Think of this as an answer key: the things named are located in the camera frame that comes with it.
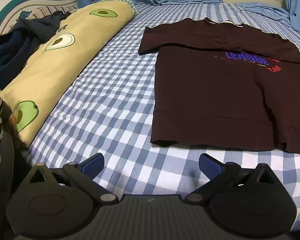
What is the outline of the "yellow avocado print pillow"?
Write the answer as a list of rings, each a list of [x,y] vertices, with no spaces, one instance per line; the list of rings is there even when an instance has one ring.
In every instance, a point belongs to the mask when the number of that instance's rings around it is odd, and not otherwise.
[[[105,0],[77,9],[29,57],[16,78],[0,90],[15,115],[22,142],[31,144],[75,78],[134,15],[124,1]]]

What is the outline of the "dark navy clothes pile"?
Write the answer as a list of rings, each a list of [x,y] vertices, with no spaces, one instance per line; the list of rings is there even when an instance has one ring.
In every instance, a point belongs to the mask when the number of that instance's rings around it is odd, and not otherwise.
[[[55,11],[37,19],[21,19],[6,34],[0,35],[0,90],[23,70],[29,57],[60,28],[70,12]]]

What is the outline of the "maroon vintage print sweatshirt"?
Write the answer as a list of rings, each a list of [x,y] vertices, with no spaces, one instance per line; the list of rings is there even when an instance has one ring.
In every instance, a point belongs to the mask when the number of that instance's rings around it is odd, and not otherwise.
[[[146,28],[156,53],[151,143],[300,154],[300,52],[246,24],[208,18]]]

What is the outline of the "blue white checkered bedsheet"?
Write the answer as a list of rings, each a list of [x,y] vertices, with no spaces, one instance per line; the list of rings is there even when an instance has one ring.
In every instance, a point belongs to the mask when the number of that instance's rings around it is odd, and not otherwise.
[[[223,163],[236,162],[244,168],[266,163],[293,197],[297,207],[293,229],[300,230],[300,154],[153,146],[150,135],[157,56],[138,54],[145,27],[185,18],[244,23],[266,33],[279,34],[299,50],[300,33],[228,3],[140,4],[138,11],[59,100],[30,147],[30,162],[61,167],[100,152],[106,164],[96,182],[117,196],[187,195],[207,182],[198,167],[202,153]]]

